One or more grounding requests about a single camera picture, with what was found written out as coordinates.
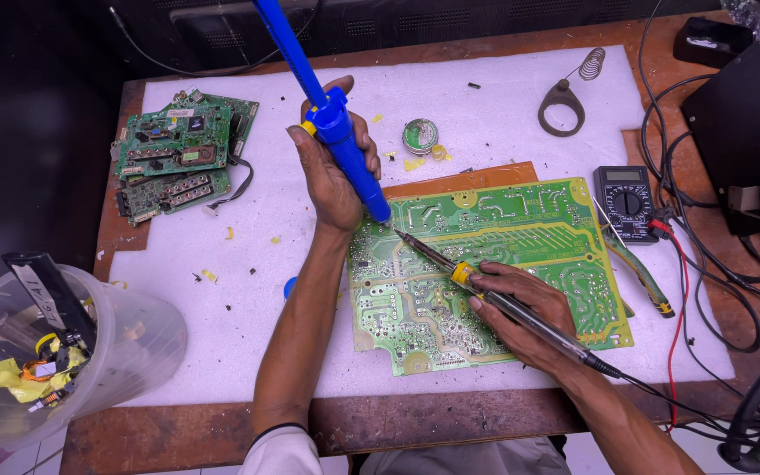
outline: digital multimeter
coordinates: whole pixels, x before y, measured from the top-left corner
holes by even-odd
[[[655,217],[647,167],[599,167],[594,180],[597,201],[606,212],[600,224],[610,222],[626,244],[659,242],[647,227]]]

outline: person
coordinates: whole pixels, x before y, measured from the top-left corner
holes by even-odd
[[[345,94],[354,79],[332,81]],[[308,103],[301,108],[304,116]],[[365,120],[351,114],[365,166],[380,178],[376,145]],[[240,473],[321,475],[318,452],[307,435],[307,411],[333,328],[340,278],[351,235],[363,217],[362,203],[325,146],[303,128],[287,129],[295,142],[318,220],[307,260],[298,274],[260,363],[254,387],[256,435]],[[482,262],[477,286],[512,294],[568,335],[576,334],[562,292],[510,265]],[[623,473],[702,473],[696,463],[600,373],[577,365],[560,351],[506,318],[490,303],[469,298],[470,307],[528,366],[558,383],[594,435],[611,469]],[[361,475],[405,473],[569,473],[547,438],[525,438],[371,454]]]

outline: wooden table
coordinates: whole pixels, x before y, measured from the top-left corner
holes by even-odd
[[[654,20],[644,48],[644,71],[656,93],[677,81],[715,70],[679,62],[671,56],[673,38],[691,15]],[[731,22],[723,11],[706,17]],[[641,87],[638,50],[643,21],[555,29],[504,37],[478,38],[414,47],[363,51],[338,57],[314,58],[314,68],[344,68],[437,62],[463,58],[508,56],[563,48],[624,45],[643,104],[649,96]],[[256,74],[287,71],[282,62],[264,64]],[[175,76],[156,80],[174,80]],[[119,127],[128,116],[141,112],[145,83],[125,84]],[[661,107],[670,137],[687,131],[679,106],[700,82],[670,93]],[[649,148],[658,159],[660,138],[657,122],[651,123]],[[629,164],[641,165],[639,131],[623,132]],[[690,139],[676,149],[676,176],[682,189],[695,200],[713,201],[713,191],[702,161]],[[136,228],[120,219],[114,201],[112,167],[99,230],[95,276],[106,281],[117,250],[141,250],[148,243],[149,223]],[[694,231],[703,243],[733,270],[759,275],[760,265],[727,231],[718,210],[689,211]],[[760,250],[760,235],[753,237]],[[707,284],[714,317],[723,335],[739,346],[753,340],[753,324],[745,310],[722,287]],[[760,315],[760,298],[750,297]],[[730,383],[741,391],[749,388],[760,373],[760,351],[752,355],[732,352],[737,378]],[[662,391],[669,388],[659,384]],[[720,417],[733,415],[738,398],[715,381],[681,383],[679,398],[704,412]],[[630,385],[622,391],[645,414],[659,423],[669,422],[666,403]],[[207,468],[242,463],[251,442],[251,410],[247,402],[189,406],[122,407],[81,417],[69,424],[63,451],[62,474],[122,474]],[[694,420],[689,413],[680,420]],[[586,426],[566,395],[557,389],[465,392],[451,394],[338,397],[314,400],[310,407],[309,432],[320,455],[331,456],[372,450],[435,446],[459,442],[522,438],[585,431]]]

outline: hand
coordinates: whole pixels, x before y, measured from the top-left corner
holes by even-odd
[[[577,328],[571,316],[571,308],[568,307],[562,291],[545,284],[526,270],[511,265],[482,261],[480,270],[497,275],[471,275],[470,279],[474,285],[483,290],[512,295],[529,305],[556,328],[568,335],[576,335]],[[577,368],[572,359],[507,318],[494,305],[483,302],[478,297],[469,297],[468,304],[522,362],[551,376]]]
[[[354,87],[354,77],[349,75],[333,80],[324,86],[324,91],[329,91],[334,86],[339,86],[348,94]],[[304,121],[304,114],[309,108],[309,101],[301,104],[301,122]],[[365,152],[365,167],[379,180],[380,158],[377,156],[374,140],[368,136],[368,124],[362,117],[353,113],[351,120],[354,122],[356,145]],[[293,125],[286,131],[298,148],[301,167],[307,176],[310,200],[316,207],[318,223],[334,231],[354,232],[362,222],[363,210],[362,201],[356,195],[351,182],[344,177],[342,170],[333,161],[328,148],[311,137],[306,130]]]

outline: metal coil spring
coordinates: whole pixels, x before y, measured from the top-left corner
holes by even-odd
[[[599,76],[600,71],[603,70],[603,60],[606,59],[606,50],[597,47],[585,57],[585,60],[574,71],[579,71],[579,77],[586,81],[591,81]]]

